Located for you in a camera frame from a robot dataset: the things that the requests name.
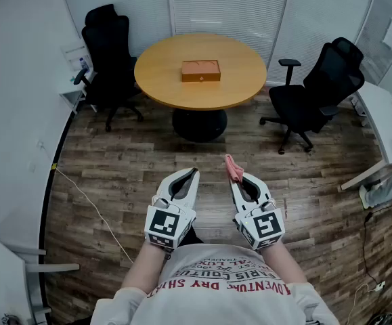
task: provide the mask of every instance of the office chair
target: office chair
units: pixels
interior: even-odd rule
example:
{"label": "office chair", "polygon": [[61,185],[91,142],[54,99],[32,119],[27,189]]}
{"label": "office chair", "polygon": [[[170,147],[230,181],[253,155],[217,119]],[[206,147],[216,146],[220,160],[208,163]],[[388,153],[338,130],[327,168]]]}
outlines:
{"label": "office chair", "polygon": [[143,116],[127,99],[140,93],[134,88],[134,66],[136,57],[131,57],[128,50],[129,19],[118,16],[113,5],[105,5],[91,10],[85,18],[85,27],[81,34],[92,57],[93,69],[97,74],[92,83],[82,69],[74,80],[86,84],[86,100],[89,105],[110,107],[106,121],[106,131],[111,131],[111,120],[120,106],[132,110],[138,121]]}
{"label": "office chair", "polygon": [[278,154],[284,154],[284,145],[292,131],[307,142],[305,151],[310,152],[313,144],[305,132],[318,133],[339,112],[337,105],[364,84],[364,76],[357,63],[359,57],[353,56],[358,54],[355,51],[357,47],[350,42],[348,47],[344,41],[340,43],[341,47],[325,43],[316,65],[304,79],[304,86],[290,84],[293,68],[301,66],[298,60],[278,61],[288,68],[286,85],[271,88],[269,96],[280,117],[262,117],[259,121],[261,125],[267,121],[287,125]]}

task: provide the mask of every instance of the wooden floor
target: wooden floor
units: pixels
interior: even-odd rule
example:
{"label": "wooden floor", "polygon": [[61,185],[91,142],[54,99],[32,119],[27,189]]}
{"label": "wooden floor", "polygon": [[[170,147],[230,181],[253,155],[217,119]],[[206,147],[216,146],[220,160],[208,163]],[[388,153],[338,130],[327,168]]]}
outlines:
{"label": "wooden floor", "polygon": [[[107,112],[94,114],[85,107],[70,127],[58,164],[97,205],[130,256],[136,257],[144,240],[147,206],[160,181],[187,167],[200,170],[197,234],[205,242],[246,246],[232,223],[236,210],[223,161],[230,153],[247,172],[266,182],[284,214],[284,242],[345,324],[356,288],[374,283],[365,274],[362,253],[367,211],[356,189],[341,192],[340,184],[380,160],[371,129],[361,128],[350,104],[343,104],[319,134],[308,134],[315,144],[312,152],[305,153],[301,138],[292,134],[286,154],[279,155],[284,127],[259,125],[261,116],[276,116],[266,90],[227,110],[225,133],[209,144],[175,135],[170,108],[143,95],[135,101],[144,122],[122,108],[110,133],[104,131]],[[392,207],[376,213],[367,226],[370,273],[387,285],[382,293],[365,295],[365,288],[358,293],[352,324],[365,324],[380,309],[392,311]],[[55,324],[90,316],[97,299],[112,297],[130,267],[95,209],[57,173],[45,248],[46,262],[81,266],[78,272],[46,277]]]}

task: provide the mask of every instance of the person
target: person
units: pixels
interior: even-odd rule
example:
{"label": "person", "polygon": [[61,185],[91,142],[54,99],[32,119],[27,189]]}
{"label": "person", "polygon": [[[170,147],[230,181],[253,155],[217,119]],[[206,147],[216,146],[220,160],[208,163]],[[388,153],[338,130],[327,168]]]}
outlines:
{"label": "person", "polygon": [[379,187],[373,186],[370,191],[360,186],[359,193],[364,209],[392,200],[392,175]]}
{"label": "person", "polygon": [[168,257],[145,241],[113,299],[91,319],[102,324],[339,325],[281,240],[260,254],[203,244],[193,228]]}

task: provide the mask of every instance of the chair backrest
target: chair backrest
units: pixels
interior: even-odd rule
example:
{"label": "chair backrest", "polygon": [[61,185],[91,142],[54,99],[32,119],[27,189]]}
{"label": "chair backrest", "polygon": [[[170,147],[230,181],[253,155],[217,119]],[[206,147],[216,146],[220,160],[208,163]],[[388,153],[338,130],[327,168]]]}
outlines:
{"label": "chair backrest", "polygon": [[304,79],[315,106],[337,106],[364,84],[364,75],[338,47],[325,43],[316,65]]}
{"label": "chair backrest", "polygon": [[351,63],[360,66],[364,55],[350,40],[339,37],[332,42],[332,45],[337,47]]}
{"label": "chair backrest", "polygon": [[113,5],[105,5],[90,11],[81,31],[92,57],[96,72],[118,72],[130,64],[128,50],[129,19],[118,16]]}

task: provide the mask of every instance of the person's leg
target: person's leg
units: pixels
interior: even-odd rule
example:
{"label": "person's leg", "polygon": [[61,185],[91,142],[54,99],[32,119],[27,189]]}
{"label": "person's leg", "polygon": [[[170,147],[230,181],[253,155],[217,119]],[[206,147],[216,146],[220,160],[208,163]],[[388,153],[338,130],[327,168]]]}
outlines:
{"label": "person's leg", "polygon": [[367,192],[365,199],[371,207],[392,200],[392,176],[381,184],[378,189]]}
{"label": "person's leg", "polygon": [[199,239],[199,237],[197,237],[194,228],[191,227],[191,229],[188,230],[187,234],[183,238],[182,242],[179,243],[179,246],[187,246],[189,244],[194,244],[194,243],[203,243],[203,241]]}

